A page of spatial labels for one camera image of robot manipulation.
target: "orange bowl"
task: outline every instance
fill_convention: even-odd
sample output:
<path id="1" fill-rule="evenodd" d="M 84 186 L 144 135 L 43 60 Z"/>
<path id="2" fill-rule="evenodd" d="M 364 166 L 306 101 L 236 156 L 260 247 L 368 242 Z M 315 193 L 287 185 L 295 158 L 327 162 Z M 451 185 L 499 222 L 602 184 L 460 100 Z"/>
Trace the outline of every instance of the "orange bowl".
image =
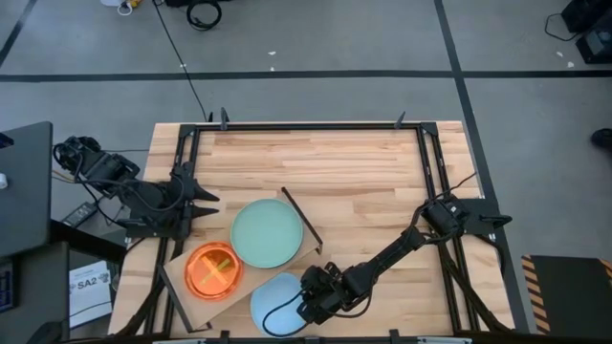
<path id="1" fill-rule="evenodd" d="M 185 264 L 185 283 L 195 296 L 222 300 L 238 286 L 242 261 L 225 242 L 211 242 L 191 253 Z"/>

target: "wooden tabletop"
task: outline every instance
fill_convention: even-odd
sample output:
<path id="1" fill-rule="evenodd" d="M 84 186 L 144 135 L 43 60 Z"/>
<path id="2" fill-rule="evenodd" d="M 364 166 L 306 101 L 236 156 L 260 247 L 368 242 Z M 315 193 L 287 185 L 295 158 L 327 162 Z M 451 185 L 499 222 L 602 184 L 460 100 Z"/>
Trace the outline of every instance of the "wooden tabletop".
<path id="1" fill-rule="evenodd" d="M 437 124 L 450 185 L 455 185 L 474 171 L 468 142 L 460 121 Z M 156 125 L 145 180 L 169 179 L 179 126 Z M 435 166 L 430 138 L 427 146 Z M 285 186 L 324 242 L 322 255 L 313 252 L 289 267 L 288 272 L 298 278 L 312 264 L 332 261 L 346 269 L 369 260 L 397 239 L 414 208 L 427 196 L 416 134 L 408 130 L 205 132 L 198 148 L 196 178 L 221 199 L 198 204 L 220 211 L 193 222 L 185 250 L 197 247 L 211 231 L 228 230 L 245 204 L 276 197 Z M 434 179 L 439 188 L 436 174 Z M 478 180 L 472 178 L 454 194 L 480 197 Z M 425 226 L 420 220 L 419 227 Z M 462 241 L 474 289 L 502 323 L 513 327 L 494 248 L 470 236 Z M 146 239 L 126 257 L 109 333 L 120 330 L 148 294 L 158 243 L 159 239 Z M 455 289 L 462 325 L 467 328 L 463 296 Z M 164 292 L 156 331 L 162 327 L 165 300 Z M 187 334 L 175 313 L 172 336 L 218 337 L 222 330 L 229 330 L 233 337 L 262 336 L 251 320 L 249 302 L 245 297 L 216 316 L 211 321 L 213 330 L 204 333 Z M 321 326 L 310 325 L 299 335 L 387 336 L 389 329 L 398 329 L 400 335 L 452 333 L 435 247 L 410 253 L 384 273 L 362 317 L 332 318 Z"/>

